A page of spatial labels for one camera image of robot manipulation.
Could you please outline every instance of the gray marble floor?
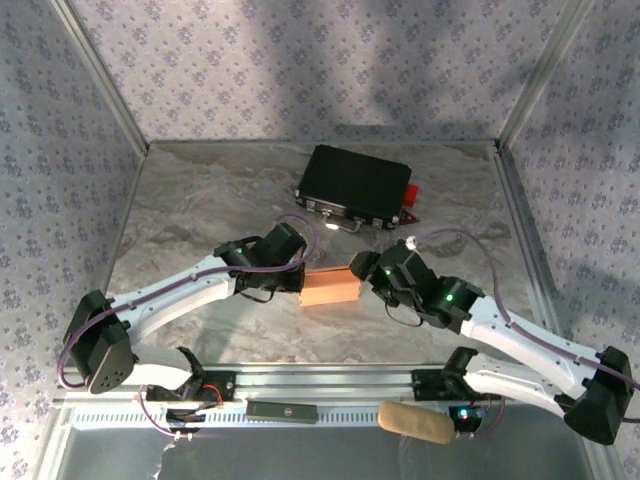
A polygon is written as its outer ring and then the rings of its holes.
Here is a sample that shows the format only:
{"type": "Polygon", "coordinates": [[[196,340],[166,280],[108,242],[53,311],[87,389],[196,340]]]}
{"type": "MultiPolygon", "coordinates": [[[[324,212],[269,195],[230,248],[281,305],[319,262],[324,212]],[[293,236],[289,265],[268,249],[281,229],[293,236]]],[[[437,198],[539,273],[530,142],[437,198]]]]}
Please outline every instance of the gray marble floor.
{"type": "MultiPolygon", "coordinates": [[[[507,305],[531,317],[524,266],[509,231],[508,213],[492,177],[486,146],[348,146],[408,164],[420,187],[413,213],[421,222],[384,232],[334,232],[311,215],[320,231],[308,267],[346,265],[361,250],[382,249],[400,237],[442,227],[464,227],[495,257],[507,305]]],[[[295,189],[312,145],[164,144],[152,146],[135,195],[109,290],[127,292],[177,273],[221,242],[266,234],[273,219],[304,211],[295,189]]],[[[443,235],[420,246],[440,275],[466,278],[490,291],[487,261],[469,242],[443,235]]],[[[394,315],[415,320],[408,310],[394,315]]],[[[359,301],[301,308],[280,294],[267,305],[240,296],[174,320],[149,336],[155,345],[191,348],[214,362],[441,363],[469,341],[428,326],[403,327],[387,318],[367,286],[359,301]]]]}

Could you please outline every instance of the black box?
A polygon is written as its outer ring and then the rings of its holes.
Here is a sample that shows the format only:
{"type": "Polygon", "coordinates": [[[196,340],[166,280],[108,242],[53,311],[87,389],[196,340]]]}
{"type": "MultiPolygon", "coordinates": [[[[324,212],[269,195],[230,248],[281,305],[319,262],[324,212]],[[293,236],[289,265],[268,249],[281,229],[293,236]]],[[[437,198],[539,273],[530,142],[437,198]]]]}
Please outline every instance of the black box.
{"type": "Polygon", "coordinates": [[[309,211],[393,229],[400,222],[411,169],[402,163],[318,145],[296,190],[309,211]]]}
{"type": "Polygon", "coordinates": [[[318,423],[318,407],[316,405],[249,400],[246,417],[249,420],[314,424],[318,423]]]}

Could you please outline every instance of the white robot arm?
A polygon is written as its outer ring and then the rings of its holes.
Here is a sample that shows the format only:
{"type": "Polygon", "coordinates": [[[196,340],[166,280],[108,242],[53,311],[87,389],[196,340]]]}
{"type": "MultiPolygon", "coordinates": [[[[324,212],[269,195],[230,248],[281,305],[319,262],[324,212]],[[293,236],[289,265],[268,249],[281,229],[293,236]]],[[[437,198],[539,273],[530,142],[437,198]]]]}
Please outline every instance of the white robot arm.
{"type": "Polygon", "coordinates": [[[613,443],[636,384],[629,358],[620,350],[598,352],[570,342],[509,312],[460,278],[436,276],[412,242],[399,241],[382,253],[360,252],[350,268],[372,284],[387,307],[405,305],[421,324],[446,328],[521,362],[458,348],[442,372],[450,391],[499,394],[537,405],[581,435],[613,443]]]}
{"type": "MultiPolygon", "coordinates": [[[[122,384],[154,385],[164,389],[167,400],[203,398],[210,378],[188,349],[150,347],[140,340],[201,305],[249,287],[299,292],[308,254],[289,262],[305,247],[295,230],[279,224],[264,239],[227,242],[200,263],[149,287],[110,300],[99,291],[87,294],[65,336],[58,366],[61,383],[86,386],[91,393],[122,384]],[[61,372],[68,356],[84,379],[81,385],[65,383],[61,372]]],[[[488,393],[520,400],[563,417],[587,438],[613,443],[633,395],[624,380],[630,378],[630,367],[623,352],[613,347],[597,352],[501,310],[464,280],[437,277],[402,242],[382,254],[359,253],[351,271],[369,281],[387,306],[408,306],[421,323],[447,328],[520,362],[458,348],[441,372],[449,392],[459,398],[488,393]]]]}
{"type": "Polygon", "coordinates": [[[205,381],[202,367],[185,348],[174,350],[140,341],[162,325],[204,304],[247,288],[300,292],[305,256],[291,262],[306,242],[280,223],[265,238],[226,242],[212,255],[148,287],[106,299],[99,290],[85,295],[64,338],[58,376],[67,388],[86,387],[98,394],[119,385],[155,385],[186,399],[205,381]],[[68,357],[84,382],[64,379],[68,357]]]}

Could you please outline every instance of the orange block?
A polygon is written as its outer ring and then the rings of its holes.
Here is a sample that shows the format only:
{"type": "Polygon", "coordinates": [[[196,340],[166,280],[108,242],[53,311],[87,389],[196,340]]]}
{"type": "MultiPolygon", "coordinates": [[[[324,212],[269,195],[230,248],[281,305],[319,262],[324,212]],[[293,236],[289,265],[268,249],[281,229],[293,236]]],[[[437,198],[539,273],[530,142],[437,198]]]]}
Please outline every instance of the orange block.
{"type": "Polygon", "coordinates": [[[358,300],[361,285],[349,267],[307,271],[300,292],[300,306],[358,300]]]}

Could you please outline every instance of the foam cylinder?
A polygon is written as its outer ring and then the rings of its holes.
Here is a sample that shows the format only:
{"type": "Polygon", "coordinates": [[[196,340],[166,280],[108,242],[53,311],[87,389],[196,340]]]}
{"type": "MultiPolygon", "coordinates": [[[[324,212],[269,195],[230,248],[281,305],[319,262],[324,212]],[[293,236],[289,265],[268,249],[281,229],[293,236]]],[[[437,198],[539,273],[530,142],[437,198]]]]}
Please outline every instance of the foam cylinder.
{"type": "Polygon", "coordinates": [[[448,415],[397,402],[380,405],[378,424],[389,432],[440,445],[451,442],[456,434],[448,415]]]}

